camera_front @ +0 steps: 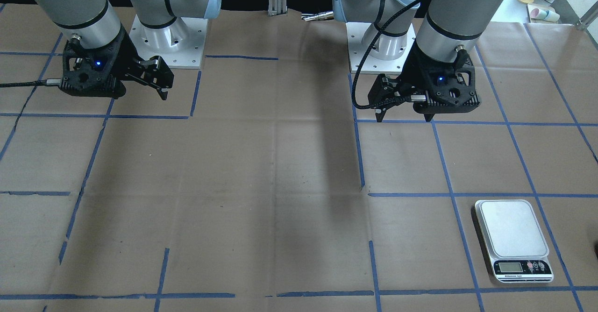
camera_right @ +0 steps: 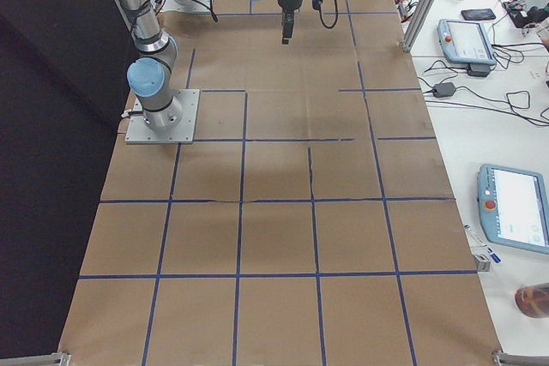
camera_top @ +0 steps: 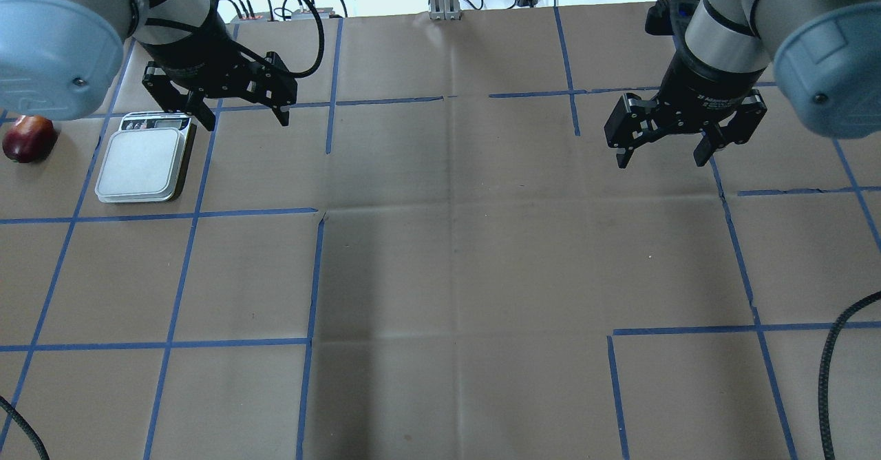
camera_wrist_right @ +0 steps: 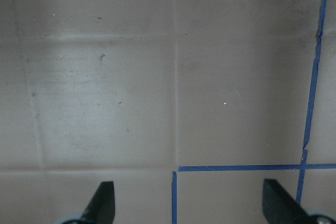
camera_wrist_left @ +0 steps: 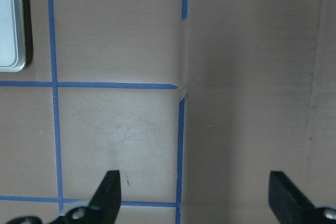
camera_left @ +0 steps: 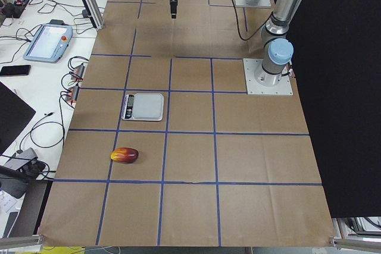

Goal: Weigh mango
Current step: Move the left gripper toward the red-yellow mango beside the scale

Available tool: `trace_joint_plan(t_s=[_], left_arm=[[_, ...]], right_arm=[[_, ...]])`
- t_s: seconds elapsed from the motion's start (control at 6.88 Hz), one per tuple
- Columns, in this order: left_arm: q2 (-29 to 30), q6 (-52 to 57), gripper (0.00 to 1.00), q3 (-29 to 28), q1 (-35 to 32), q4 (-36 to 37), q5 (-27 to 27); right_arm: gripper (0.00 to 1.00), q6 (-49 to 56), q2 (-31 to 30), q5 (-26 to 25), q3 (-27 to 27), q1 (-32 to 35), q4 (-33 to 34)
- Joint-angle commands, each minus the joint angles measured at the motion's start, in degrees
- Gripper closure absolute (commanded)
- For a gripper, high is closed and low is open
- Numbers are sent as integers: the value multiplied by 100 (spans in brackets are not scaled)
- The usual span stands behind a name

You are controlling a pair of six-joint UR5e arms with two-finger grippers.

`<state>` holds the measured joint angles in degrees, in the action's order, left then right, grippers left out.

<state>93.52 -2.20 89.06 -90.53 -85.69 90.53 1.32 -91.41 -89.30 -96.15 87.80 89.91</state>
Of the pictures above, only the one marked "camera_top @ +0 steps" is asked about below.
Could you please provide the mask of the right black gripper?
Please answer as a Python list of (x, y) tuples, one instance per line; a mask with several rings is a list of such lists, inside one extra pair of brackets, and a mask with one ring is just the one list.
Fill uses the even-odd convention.
[(616, 151), (617, 167), (627, 168), (638, 147), (666, 136), (699, 134), (701, 142), (693, 150), (699, 167), (719, 149), (748, 143), (768, 112), (754, 86), (758, 76), (705, 75), (682, 61), (671, 61), (654, 96), (626, 91), (608, 116), (605, 143)]

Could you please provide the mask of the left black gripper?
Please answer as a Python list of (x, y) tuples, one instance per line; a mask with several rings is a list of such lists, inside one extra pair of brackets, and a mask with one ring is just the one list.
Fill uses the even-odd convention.
[(290, 124), (290, 106), (297, 102), (298, 83), (274, 51), (261, 59), (248, 57), (224, 25), (210, 25), (198, 33), (164, 45), (142, 42), (153, 70), (146, 69), (142, 86), (165, 112), (183, 112), (208, 132), (216, 115), (208, 99), (238, 97), (273, 108), (282, 127)]

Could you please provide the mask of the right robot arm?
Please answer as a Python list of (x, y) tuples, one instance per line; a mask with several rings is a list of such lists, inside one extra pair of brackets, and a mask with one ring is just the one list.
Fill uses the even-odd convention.
[(879, 131), (880, 0), (658, 0), (644, 29), (675, 52), (657, 93), (625, 93), (604, 125), (621, 169), (667, 136), (701, 136), (698, 166), (748, 143), (767, 113), (755, 85), (769, 67), (813, 133)]

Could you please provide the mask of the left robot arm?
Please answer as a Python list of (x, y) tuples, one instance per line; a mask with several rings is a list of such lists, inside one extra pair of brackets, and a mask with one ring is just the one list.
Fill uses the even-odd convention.
[(218, 1), (2, 0), (2, 108), (58, 121), (95, 114), (132, 40), (150, 56), (141, 83), (161, 112), (211, 130), (209, 101), (232, 97), (288, 125), (302, 73), (233, 40)]

